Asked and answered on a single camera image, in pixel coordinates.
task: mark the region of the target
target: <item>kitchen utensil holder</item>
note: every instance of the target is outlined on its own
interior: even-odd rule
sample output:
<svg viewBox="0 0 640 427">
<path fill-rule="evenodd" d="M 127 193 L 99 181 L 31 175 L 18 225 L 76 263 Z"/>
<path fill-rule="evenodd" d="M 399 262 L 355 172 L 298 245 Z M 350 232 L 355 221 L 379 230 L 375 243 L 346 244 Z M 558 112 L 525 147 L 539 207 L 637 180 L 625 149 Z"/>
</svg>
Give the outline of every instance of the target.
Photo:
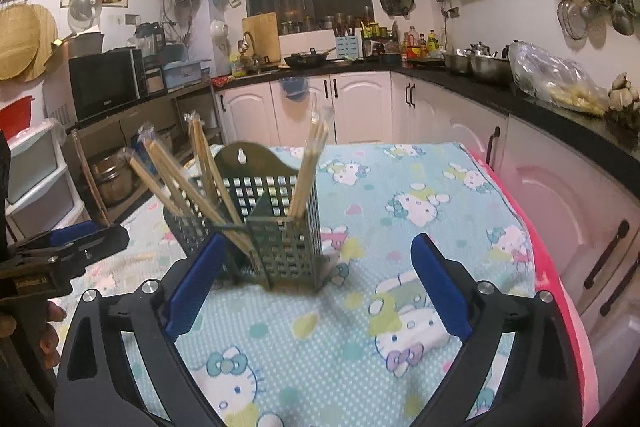
<svg viewBox="0 0 640 427">
<path fill-rule="evenodd" d="M 236 230 L 251 240 L 247 259 L 230 242 L 225 255 L 223 279 L 257 282 L 266 289 L 275 286 L 303 287 L 318 291 L 324 283 L 316 186 L 301 219 L 287 216 L 298 171 L 265 147 L 251 142 L 235 142 L 222 148 L 214 161 L 236 211 L 244 219 L 232 225 L 223 204 L 217 211 L 227 225 L 214 225 L 186 195 L 185 201 L 196 217 L 183 218 L 164 210 L 164 220 L 187 256 L 194 255 L 213 232 Z M 199 178 L 194 184 L 204 194 Z"/>
</svg>

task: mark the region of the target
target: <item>blue container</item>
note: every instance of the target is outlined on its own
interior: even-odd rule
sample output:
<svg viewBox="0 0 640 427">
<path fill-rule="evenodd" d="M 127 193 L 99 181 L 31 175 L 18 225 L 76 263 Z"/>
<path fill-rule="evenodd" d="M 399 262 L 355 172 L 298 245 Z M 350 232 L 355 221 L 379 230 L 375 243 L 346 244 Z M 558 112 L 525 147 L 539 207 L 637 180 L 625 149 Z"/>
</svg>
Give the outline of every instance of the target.
<svg viewBox="0 0 640 427">
<path fill-rule="evenodd" d="M 306 76 L 290 76 L 280 80 L 280 87 L 285 96 L 293 102 L 302 102 L 309 94 L 309 85 Z"/>
</svg>

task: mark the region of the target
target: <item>blue gripper pad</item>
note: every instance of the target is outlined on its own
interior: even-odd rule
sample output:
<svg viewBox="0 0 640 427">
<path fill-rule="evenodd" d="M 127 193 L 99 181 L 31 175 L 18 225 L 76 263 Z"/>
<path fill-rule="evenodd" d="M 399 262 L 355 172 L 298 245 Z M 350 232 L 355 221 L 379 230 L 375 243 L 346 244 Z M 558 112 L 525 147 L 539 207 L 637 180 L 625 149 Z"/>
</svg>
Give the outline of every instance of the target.
<svg viewBox="0 0 640 427">
<path fill-rule="evenodd" d="M 411 243 L 411 262 L 444 327 L 463 343 L 472 333 L 468 304 L 444 266 L 445 257 L 425 233 Z"/>
<path fill-rule="evenodd" d="M 222 234 L 214 234 L 166 304 L 164 331 L 172 342 L 191 330 L 213 281 L 222 269 L 226 246 L 226 238 Z"/>
<path fill-rule="evenodd" d="M 80 239 L 85 235 L 97 232 L 100 228 L 100 225 L 97 225 L 93 221 L 84 221 L 77 225 L 65 227 L 64 229 L 52 230 L 51 235 L 49 236 L 49 242 L 52 247 L 61 247 L 62 245 L 75 241 L 76 239 Z"/>
</svg>

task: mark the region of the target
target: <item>pink table edge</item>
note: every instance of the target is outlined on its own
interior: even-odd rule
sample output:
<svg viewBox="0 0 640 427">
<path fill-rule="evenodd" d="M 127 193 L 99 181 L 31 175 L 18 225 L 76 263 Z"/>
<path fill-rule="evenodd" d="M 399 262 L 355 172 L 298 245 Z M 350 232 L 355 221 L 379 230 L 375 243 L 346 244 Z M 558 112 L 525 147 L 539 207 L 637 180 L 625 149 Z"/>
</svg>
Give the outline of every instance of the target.
<svg viewBox="0 0 640 427">
<path fill-rule="evenodd" d="M 578 315 L 578 310 L 575 309 L 573 301 L 564 289 L 560 276 L 556 271 L 556 266 L 545 244 L 538 235 L 536 227 L 529 220 L 527 214 L 524 213 L 518 202 L 511 196 L 494 170 L 488 167 L 484 160 L 476 154 L 471 151 L 468 151 L 468 153 L 473 156 L 476 163 L 478 163 L 484 173 L 492 179 L 494 184 L 500 188 L 504 197 L 513 207 L 513 210 L 520 216 L 527 227 L 533 249 L 534 267 L 536 271 L 536 292 L 549 290 L 553 294 L 558 302 L 558 307 L 560 308 L 562 318 L 564 318 L 564 323 L 569 333 L 582 393 L 582 425 L 586 426 L 594 416 L 596 416 L 600 405 L 598 401 L 598 377 L 593 361 L 593 352 L 591 351 L 587 332 L 584 330 L 584 325 Z"/>
</svg>

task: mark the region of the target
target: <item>human hand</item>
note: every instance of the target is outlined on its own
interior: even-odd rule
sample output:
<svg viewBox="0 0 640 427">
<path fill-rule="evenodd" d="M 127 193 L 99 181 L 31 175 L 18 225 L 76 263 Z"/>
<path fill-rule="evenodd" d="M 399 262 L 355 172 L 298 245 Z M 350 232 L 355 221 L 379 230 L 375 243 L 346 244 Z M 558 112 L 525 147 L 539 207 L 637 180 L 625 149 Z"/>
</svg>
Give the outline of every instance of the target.
<svg viewBox="0 0 640 427">
<path fill-rule="evenodd" d="M 47 369 L 56 367 L 60 363 L 60 354 L 56 349 L 60 339 L 58 338 L 56 330 L 49 324 L 49 321 L 62 322 L 64 319 L 66 319 L 66 312 L 60 306 L 49 301 L 47 307 L 47 324 L 44 334 L 40 339 L 40 349 L 42 349 L 44 354 L 44 364 Z M 11 315 L 0 312 L 0 339 L 10 337 L 14 334 L 15 327 L 15 319 Z"/>
</svg>

